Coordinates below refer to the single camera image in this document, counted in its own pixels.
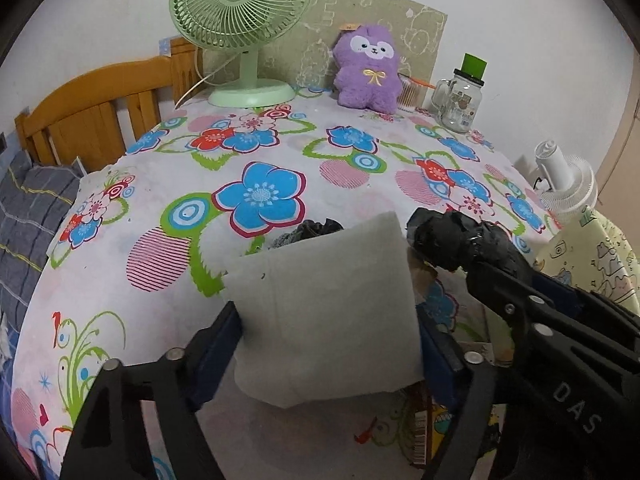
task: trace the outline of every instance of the fan base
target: fan base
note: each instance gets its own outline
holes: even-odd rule
[[[286,103],[295,96],[293,88],[283,81],[258,79],[255,87],[244,88],[238,79],[216,87],[209,96],[209,104],[225,108],[254,108]]]

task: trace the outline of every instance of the yellow bow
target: yellow bow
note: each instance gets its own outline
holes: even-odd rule
[[[375,83],[378,86],[382,86],[380,84],[380,81],[378,80],[378,78],[384,79],[386,77],[386,74],[382,70],[380,72],[376,72],[375,70],[371,70],[369,68],[366,68],[366,69],[364,69],[362,71],[362,73],[364,75],[371,76],[371,79],[369,79],[369,83],[368,84]]]

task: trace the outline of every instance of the glass jar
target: glass jar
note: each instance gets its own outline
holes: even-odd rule
[[[466,134],[476,118],[484,81],[455,69],[451,79],[438,82],[431,102],[438,111],[438,120],[445,128]]]

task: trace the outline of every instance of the white foam block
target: white foam block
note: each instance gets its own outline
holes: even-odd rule
[[[423,378],[406,241],[396,214],[228,264],[242,319],[236,383],[286,408],[392,392]]]

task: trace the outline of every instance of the green lid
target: green lid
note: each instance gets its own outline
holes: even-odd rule
[[[486,61],[483,61],[479,57],[472,56],[471,54],[465,54],[465,60],[462,62],[462,72],[465,72],[477,79],[482,79],[485,68]]]

